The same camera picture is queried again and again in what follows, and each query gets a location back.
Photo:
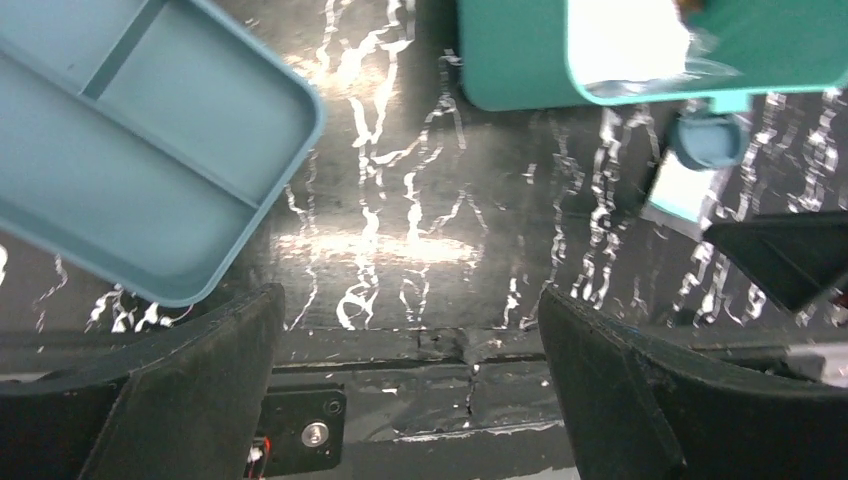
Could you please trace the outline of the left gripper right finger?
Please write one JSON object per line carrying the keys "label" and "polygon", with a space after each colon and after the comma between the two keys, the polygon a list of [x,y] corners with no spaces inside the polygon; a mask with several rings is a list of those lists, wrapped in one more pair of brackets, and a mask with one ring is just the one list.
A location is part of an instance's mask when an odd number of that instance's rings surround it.
{"label": "left gripper right finger", "polygon": [[538,325],[584,479],[843,479],[847,392],[640,332],[553,290]]}

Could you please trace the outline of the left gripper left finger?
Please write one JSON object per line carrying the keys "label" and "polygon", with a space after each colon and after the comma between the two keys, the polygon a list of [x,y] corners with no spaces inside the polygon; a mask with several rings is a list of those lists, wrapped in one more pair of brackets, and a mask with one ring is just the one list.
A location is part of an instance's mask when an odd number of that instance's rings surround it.
{"label": "left gripper left finger", "polygon": [[239,479],[282,332],[268,284],[82,365],[1,385],[5,479]]}

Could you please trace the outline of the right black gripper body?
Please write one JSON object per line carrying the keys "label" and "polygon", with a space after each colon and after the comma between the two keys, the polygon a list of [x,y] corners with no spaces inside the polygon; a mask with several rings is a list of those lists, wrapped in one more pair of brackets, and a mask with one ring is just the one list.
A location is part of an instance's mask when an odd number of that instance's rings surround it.
{"label": "right black gripper body", "polygon": [[845,210],[721,221],[702,238],[786,312],[798,313],[822,299],[847,306]]}

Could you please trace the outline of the dark teal tray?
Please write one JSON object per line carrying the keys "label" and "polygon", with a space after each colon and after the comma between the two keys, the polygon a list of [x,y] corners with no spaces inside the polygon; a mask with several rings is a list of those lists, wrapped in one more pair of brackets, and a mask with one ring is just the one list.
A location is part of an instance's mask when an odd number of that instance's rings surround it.
{"label": "dark teal tray", "polygon": [[1,226],[149,301],[215,288],[324,123],[210,1],[1,5]]}

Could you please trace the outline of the green medicine box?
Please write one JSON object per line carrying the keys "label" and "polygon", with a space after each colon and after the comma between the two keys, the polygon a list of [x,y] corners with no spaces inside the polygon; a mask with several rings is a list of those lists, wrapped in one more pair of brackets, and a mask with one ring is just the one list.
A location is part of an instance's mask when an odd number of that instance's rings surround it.
{"label": "green medicine box", "polygon": [[693,101],[668,139],[693,170],[742,161],[755,96],[847,82],[843,1],[462,1],[458,28],[484,110]]}

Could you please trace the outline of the green bandage packet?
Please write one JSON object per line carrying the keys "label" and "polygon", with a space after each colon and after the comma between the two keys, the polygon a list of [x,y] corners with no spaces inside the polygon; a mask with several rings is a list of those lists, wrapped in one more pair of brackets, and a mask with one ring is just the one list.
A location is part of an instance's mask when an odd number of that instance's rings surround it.
{"label": "green bandage packet", "polygon": [[656,169],[640,217],[701,241],[731,173],[728,168],[691,170],[668,149]]}

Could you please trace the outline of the white gauze pad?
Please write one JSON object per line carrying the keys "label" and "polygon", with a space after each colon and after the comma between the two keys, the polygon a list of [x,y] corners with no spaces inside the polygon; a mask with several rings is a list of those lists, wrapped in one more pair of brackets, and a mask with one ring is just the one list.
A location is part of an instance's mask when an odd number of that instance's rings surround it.
{"label": "white gauze pad", "polygon": [[566,43],[579,85],[644,82],[685,69],[690,33],[672,1],[568,1]]}

